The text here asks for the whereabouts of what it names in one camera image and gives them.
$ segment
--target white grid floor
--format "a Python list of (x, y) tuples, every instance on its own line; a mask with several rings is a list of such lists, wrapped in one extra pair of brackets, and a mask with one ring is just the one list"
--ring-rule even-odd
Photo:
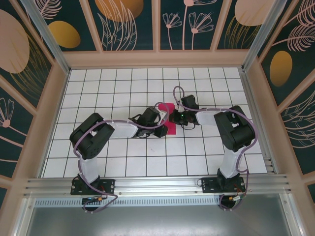
[[(159, 101), (175, 103), (180, 85), (202, 107), (240, 105), (251, 119), (237, 68), (143, 68), (72, 70), (42, 177), (75, 177), (71, 132), (89, 115), (127, 119)], [(224, 151), (216, 126), (197, 126), (164, 138), (111, 139), (98, 155), (101, 177), (215, 175)], [(267, 173), (257, 143), (246, 152), (240, 169)]]

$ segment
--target vent grille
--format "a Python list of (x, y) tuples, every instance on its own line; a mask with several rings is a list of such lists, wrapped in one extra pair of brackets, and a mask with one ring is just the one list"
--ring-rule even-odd
[[(100, 203), (91, 203), (87, 206), (104, 206), (109, 199)], [(82, 198), (54, 198), (36, 199), (35, 207), (82, 207)], [(111, 206), (113, 207), (148, 207), (148, 206), (196, 206), (218, 205), (219, 196), (181, 196), (181, 197), (119, 197)]]

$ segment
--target pink block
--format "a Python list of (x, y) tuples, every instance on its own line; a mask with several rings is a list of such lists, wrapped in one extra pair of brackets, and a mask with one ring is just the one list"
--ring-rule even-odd
[[(175, 105), (173, 103), (166, 103), (168, 109), (169, 109), (169, 113), (172, 114), (174, 109), (175, 109)], [(161, 110), (161, 111), (167, 111), (166, 107), (163, 105), (163, 104), (159, 104), (158, 108)], [(173, 134), (175, 135), (176, 134), (176, 124), (175, 123), (172, 123), (172, 122), (169, 122), (167, 121), (165, 123), (165, 125), (168, 127), (168, 132), (167, 134)]]

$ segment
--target enclosure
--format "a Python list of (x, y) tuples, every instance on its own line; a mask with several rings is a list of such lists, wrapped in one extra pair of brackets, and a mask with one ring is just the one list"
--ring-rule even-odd
[[(314, 0), (2, 0), (1, 235), (313, 235), (314, 26)], [(118, 199), (85, 214), (70, 134), (93, 113), (177, 109), (176, 86), (257, 128), (242, 206), (198, 184), (222, 164), (218, 128), (168, 123), (106, 143), (97, 172)]]

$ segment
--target black mounting plate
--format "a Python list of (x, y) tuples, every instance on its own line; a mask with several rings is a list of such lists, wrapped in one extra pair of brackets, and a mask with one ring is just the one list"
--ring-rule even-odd
[[(114, 179), (100, 179), (98, 182), (97, 189), (105, 193), (114, 193), (115, 190), (115, 180)], [(85, 183), (80, 179), (75, 179), (72, 181), (71, 195), (100, 195), (100, 193), (95, 192), (90, 189)]]
[[(237, 193), (237, 188), (235, 186), (221, 189), (221, 187), (218, 184), (217, 177), (201, 178), (198, 182), (199, 183), (197, 184), (202, 186), (203, 193)], [(238, 178), (236, 184), (239, 187), (239, 189), (245, 192), (245, 184), (242, 177)]]

